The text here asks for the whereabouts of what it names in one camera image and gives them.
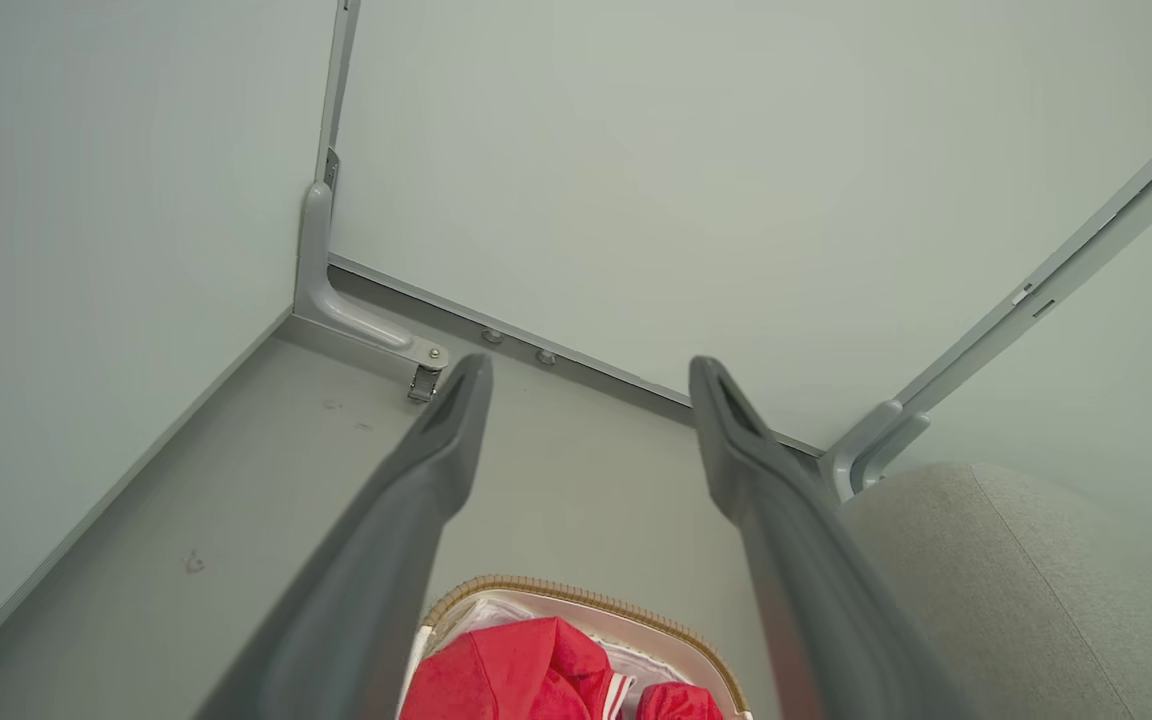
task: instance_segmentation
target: white wall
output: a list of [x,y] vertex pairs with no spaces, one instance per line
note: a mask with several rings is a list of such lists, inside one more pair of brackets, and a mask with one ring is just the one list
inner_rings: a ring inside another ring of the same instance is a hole
[[1152,526],[1152,225],[931,418],[893,471],[1000,462]]
[[826,448],[1152,156],[1135,0],[374,0],[334,250]]
[[332,0],[0,0],[0,609],[291,305]]

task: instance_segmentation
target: laundry basket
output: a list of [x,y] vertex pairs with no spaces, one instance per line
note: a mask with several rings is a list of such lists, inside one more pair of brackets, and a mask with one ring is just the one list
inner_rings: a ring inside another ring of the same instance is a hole
[[[782,711],[849,720],[972,717],[819,497],[819,475],[781,447],[717,359],[692,359],[690,389],[708,495],[745,544]],[[471,579],[420,622],[444,524],[470,495],[490,397],[490,361],[467,356],[349,502],[198,717],[391,719],[414,662],[440,647],[439,632],[450,632],[460,612],[490,597],[664,661],[707,688],[723,712],[748,714],[736,679],[694,632],[576,588]]]
[[685,626],[604,594],[516,575],[469,579],[434,602],[416,630],[399,706],[406,700],[417,665],[461,634],[535,617],[561,617],[575,626],[609,651],[612,669],[617,673],[636,675],[635,667],[617,667],[617,650],[623,650],[626,657],[643,659],[636,669],[653,664],[650,670],[660,675],[657,682],[707,689],[723,719],[753,720],[736,675],[700,635]]

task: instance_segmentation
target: metal bracket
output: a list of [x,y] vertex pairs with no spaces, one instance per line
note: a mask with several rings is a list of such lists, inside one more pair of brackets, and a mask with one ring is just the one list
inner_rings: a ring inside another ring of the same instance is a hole
[[839,438],[829,452],[820,457],[820,473],[833,480],[839,502],[847,502],[861,492],[861,484],[852,479],[851,470],[856,460],[881,441],[892,425],[896,424],[901,410],[904,410],[904,407],[895,400],[881,402],[870,410],[863,420],[856,423],[855,427],[847,430],[847,434]]
[[927,414],[916,414],[907,416],[903,420],[897,420],[896,427],[887,433],[887,437],[878,441],[878,445],[870,447],[863,455],[856,458],[851,465],[852,484],[861,480],[861,488],[872,487],[874,483],[882,479],[882,471],[905,447],[910,446],[923,430],[931,427],[932,419]]
[[402,325],[389,323],[335,291],[328,282],[331,241],[332,188],[324,182],[316,182],[306,194],[305,213],[301,219],[301,258],[296,268],[296,301],[291,312],[308,323],[416,363],[416,374],[407,396],[429,402],[434,396],[439,373],[447,367],[447,350],[425,338],[415,336]]
[[335,179],[340,172],[340,156],[335,154],[333,147],[328,147],[328,160],[323,168],[323,182],[326,183],[328,188],[332,188],[333,196],[335,196]]

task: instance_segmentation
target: gray fabric cushion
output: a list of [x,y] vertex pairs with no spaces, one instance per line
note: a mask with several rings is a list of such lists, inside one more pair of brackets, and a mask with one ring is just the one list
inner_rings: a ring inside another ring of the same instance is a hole
[[1152,717],[1152,533],[993,465],[896,475],[840,510],[986,717]]

